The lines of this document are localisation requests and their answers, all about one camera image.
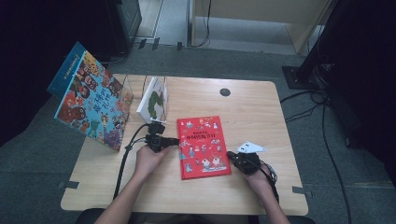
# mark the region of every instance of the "wooden table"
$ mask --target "wooden table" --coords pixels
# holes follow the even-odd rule
[[[128,76],[134,90],[135,111],[144,82],[143,76]],[[259,153],[278,175],[276,188],[286,215],[303,216],[308,212],[304,194],[293,193],[302,186],[286,123],[278,100],[276,86],[268,81],[244,81],[192,77],[168,77],[169,101],[167,124],[163,136],[177,137],[178,118],[219,115],[227,150],[236,152],[246,141],[266,147]],[[219,91],[227,88],[231,95]],[[143,123],[133,113],[125,129],[121,151],[86,138],[71,181],[77,189],[66,189],[61,206],[64,210],[106,208],[112,201],[124,147]],[[143,137],[143,129],[136,137]],[[134,171],[135,144],[129,153],[121,188]],[[263,207],[246,180],[233,167],[226,176],[181,180],[178,147],[174,147],[143,187],[134,210],[150,213],[263,215]]]

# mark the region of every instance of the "picture book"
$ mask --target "picture book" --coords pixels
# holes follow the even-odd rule
[[[62,99],[55,118],[120,150],[133,100],[132,89],[121,82],[77,42],[48,87]]]
[[[219,116],[177,120],[182,179],[230,175]]]
[[[166,77],[163,82],[159,78],[153,77],[136,112],[146,123],[151,123],[152,121],[165,122],[166,101]]]

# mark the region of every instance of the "standing book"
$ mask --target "standing book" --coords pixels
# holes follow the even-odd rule
[[[157,77],[153,77],[136,109],[136,113],[146,123],[151,123],[152,121],[166,122],[166,101],[166,77],[163,79],[163,82]]]
[[[72,48],[48,91],[62,99],[57,120],[120,150],[132,89],[116,80],[80,43]]]

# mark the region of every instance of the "person's right hand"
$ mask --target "person's right hand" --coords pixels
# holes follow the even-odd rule
[[[264,170],[265,173],[271,176],[271,172],[266,165],[263,164],[262,169]],[[266,193],[274,194],[270,183],[268,182],[267,178],[262,173],[262,171],[258,170],[253,175],[244,175],[244,178],[249,183],[251,189],[257,194],[259,194],[261,191],[264,191],[265,194]]]

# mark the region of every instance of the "hand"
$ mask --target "hand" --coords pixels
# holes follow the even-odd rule
[[[146,180],[149,175],[157,168],[163,157],[169,152],[170,147],[162,149],[160,152],[153,152],[149,146],[143,146],[136,152],[136,164],[134,175]]]
[[[266,174],[271,176],[271,172],[266,165],[263,164],[262,169]],[[252,190],[257,194],[259,194],[261,190],[263,190],[265,193],[274,194],[270,183],[268,182],[262,171],[258,170],[253,175],[244,175],[244,178],[247,180]]]

